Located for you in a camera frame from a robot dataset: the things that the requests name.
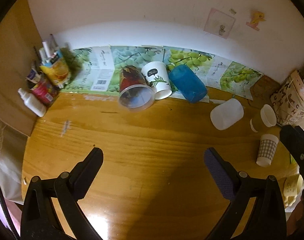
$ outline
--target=pink sticker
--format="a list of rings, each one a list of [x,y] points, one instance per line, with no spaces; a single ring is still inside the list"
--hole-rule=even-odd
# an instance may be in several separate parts
[[[203,30],[226,39],[233,28],[235,20],[234,17],[212,8]]]

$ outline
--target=white plastic jar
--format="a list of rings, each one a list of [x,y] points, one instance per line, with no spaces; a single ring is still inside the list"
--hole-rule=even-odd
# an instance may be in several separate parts
[[[222,105],[215,107],[211,113],[211,122],[218,130],[225,130],[239,121],[244,115],[241,103],[231,98]]]

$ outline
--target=white plastic bottle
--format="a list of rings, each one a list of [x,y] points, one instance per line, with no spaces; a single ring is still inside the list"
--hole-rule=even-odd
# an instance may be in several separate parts
[[[39,117],[45,115],[46,107],[31,93],[19,88],[18,93],[24,101],[24,104]]]

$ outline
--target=white paper cup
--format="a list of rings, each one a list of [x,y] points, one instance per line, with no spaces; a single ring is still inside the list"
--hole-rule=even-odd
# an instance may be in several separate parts
[[[141,72],[148,84],[154,89],[155,99],[167,98],[172,94],[169,76],[163,62],[150,62],[141,69]]]
[[[268,167],[273,160],[279,139],[273,134],[263,134],[260,141],[260,149],[256,164]]]

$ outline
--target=plaid paper cup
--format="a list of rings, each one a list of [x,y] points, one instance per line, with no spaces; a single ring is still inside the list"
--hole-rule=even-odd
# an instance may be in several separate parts
[[[278,143],[279,139],[275,135],[263,134],[256,164],[262,167],[270,166]]]

